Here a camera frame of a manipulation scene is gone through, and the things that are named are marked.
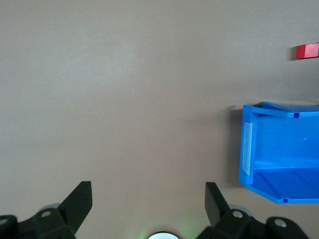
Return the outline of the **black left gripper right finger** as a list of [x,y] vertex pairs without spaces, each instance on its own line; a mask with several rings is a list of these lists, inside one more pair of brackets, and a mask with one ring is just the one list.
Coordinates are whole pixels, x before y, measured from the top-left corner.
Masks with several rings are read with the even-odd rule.
[[241,209],[232,209],[214,182],[205,185],[205,210],[210,222],[200,239],[307,239],[294,221],[270,217],[259,222]]

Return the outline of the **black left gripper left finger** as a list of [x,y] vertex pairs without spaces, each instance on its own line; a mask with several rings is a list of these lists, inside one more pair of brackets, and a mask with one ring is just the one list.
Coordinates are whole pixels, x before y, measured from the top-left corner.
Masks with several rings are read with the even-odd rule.
[[2,239],[74,239],[92,208],[92,185],[82,181],[57,208],[40,210],[18,222],[14,215],[1,215]]

